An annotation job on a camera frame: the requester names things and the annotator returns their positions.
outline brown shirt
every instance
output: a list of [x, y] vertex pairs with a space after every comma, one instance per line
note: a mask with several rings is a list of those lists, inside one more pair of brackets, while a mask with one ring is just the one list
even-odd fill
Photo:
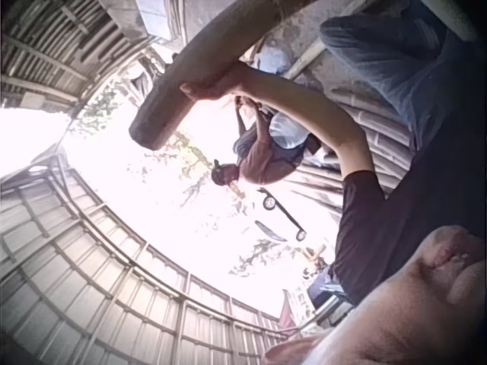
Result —
[[284, 179], [297, 165], [285, 160], [274, 160], [271, 141], [257, 141], [240, 163], [240, 175], [249, 183], [267, 185]]

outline black sleeve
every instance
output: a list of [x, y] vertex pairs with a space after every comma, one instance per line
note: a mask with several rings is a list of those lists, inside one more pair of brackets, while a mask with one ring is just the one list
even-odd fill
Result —
[[344, 178], [343, 215], [336, 238], [337, 250], [347, 236], [367, 223], [384, 200], [384, 191], [375, 173], [356, 171]]

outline person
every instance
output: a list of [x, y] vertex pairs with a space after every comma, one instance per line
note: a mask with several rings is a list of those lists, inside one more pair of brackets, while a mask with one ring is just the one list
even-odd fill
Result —
[[387, 199], [364, 131], [325, 95], [241, 63], [210, 87], [181, 90], [193, 99], [251, 97], [299, 121], [336, 152], [344, 199], [333, 273], [358, 305], [438, 227], [459, 225], [485, 242], [485, 53], [481, 44], [412, 17], [333, 18], [320, 36], [412, 131], [411, 168]]
[[[298, 122], [282, 113], [274, 116], [265, 113], [251, 99], [235, 98], [239, 138], [234, 143], [236, 163], [220, 164], [214, 161], [212, 180], [225, 186], [243, 177], [249, 183], [267, 185], [284, 179], [299, 166], [304, 150], [314, 154], [320, 142]], [[240, 114], [246, 104], [256, 117], [256, 122], [247, 130]]]
[[482, 245], [462, 227], [434, 230], [330, 334], [278, 344], [264, 365], [484, 364]]

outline black shirt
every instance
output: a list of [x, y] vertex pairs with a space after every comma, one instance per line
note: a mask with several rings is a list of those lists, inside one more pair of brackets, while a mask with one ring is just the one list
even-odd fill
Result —
[[[439, 71], [444, 80], [447, 75]], [[352, 303], [397, 272], [438, 227], [460, 225], [485, 240], [485, 91], [482, 73], [477, 78], [419, 85], [423, 97], [412, 95], [417, 98], [412, 108], [430, 103], [441, 124], [387, 200], [370, 171], [344, 179], [333, 270]], [[438, 87], [453, 89], [436, 104], [428, 95]]]

